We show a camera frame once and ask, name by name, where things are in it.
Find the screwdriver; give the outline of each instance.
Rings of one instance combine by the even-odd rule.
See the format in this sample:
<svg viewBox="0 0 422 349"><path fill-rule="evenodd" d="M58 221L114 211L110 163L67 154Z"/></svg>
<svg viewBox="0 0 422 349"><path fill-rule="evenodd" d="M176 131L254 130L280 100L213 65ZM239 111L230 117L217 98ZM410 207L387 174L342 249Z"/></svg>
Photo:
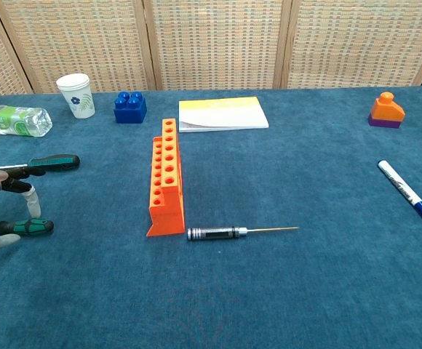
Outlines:
<svg viewBox="0 0 422 349"><path fill-rule="evenodd" d="M0 166L0 169L14 169L16 167L38 167L45 171L67 171L77 169L80 165L80 158L71 154L56 154L40 159L31 159L28 164Z"/></svg>
<svg viewBox="0 0 422 349"><path fill-rule="evenodd" d="M50 220L20 220L18 222L0 222L0 235L17 234L19 236L40 236L49 234L54 229L54 223Z"/></svg>
<svg viewBox="0 0 422 349"><path fill-rule="evenodd" d="M243 227L226 227L226 228L189 228L187 230L187 238L194 240L210 240L215 238L240 238L247 236L247 233L258 231L276 231L276 230L295 230L298 227L282 227L282 228L261 228L246 229Z"/></svg>

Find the blue carpet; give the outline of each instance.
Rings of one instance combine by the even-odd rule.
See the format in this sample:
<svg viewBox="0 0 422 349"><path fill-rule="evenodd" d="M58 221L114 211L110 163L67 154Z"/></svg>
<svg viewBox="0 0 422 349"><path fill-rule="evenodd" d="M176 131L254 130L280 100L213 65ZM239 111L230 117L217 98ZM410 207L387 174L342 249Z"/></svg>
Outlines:
<svg viewBox="0 0 422 349"><path fill-rule="evenodd" d="M384 90L406 117L370 127ZM178 101L256 95L269 128L180 134L187 227L294 233L146 238L151 151ZM0 348L422 348L422 219L376 164L422 197L422 87L145 92L143 124L116 94L75 119L62 95L43 138L0 135L0 165L56 153L78 170L32 177L51 236L0 249ZM0 192L0 220L29 218Z"/></svg>

